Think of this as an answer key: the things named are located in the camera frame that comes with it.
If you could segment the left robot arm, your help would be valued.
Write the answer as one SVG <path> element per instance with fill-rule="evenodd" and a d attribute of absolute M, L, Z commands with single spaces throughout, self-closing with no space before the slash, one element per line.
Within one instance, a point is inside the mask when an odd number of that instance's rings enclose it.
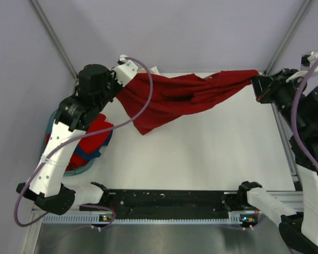
<path fill-rule="evenodd" d="M 61 181 L 70 159 L 104 107 L 135 77 L 137 67 L 122 63 L 109 69 L 91 64 L 78 73 L 76 93 L 59 104 L 52 132 L 39 165 L 17 192 L 52 214 L 63 215 L 72 206 L 92 204 L 98 210 L 108 207 L 106 188 L 98 183 L 65 186 Z"/>

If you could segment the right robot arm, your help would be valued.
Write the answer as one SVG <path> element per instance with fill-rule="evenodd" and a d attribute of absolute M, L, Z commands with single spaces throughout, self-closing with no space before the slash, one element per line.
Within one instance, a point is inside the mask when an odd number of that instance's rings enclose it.
<path fill-rule="evenodd" d="M 297 130 L 289 140 L 303 190 L 303 211 L 274 198 L 257 182 L 243 182 L 237 191 L 242 209 L 255 207 L 277 227 L 287 247 L 301 253 L 318 253 L 318 86 L 301 95 L 296 114 Z"/>

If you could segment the dark red t shirt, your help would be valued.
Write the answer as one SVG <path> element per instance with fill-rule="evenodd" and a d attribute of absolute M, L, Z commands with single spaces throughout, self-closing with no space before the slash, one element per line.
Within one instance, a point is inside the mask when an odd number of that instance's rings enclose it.
<path fill-rule="evenodd" d="M 181 116 L 213 108 L 250 85 L 258 74 L 256 70 L 231 70 L 205 78 L 196 74 L 173 78 L 152 75 L 152 95 L 148 74 L 137 74 L 117 99 L 129 117 L 140 114 L 133 123 L 145 135 Z"/>

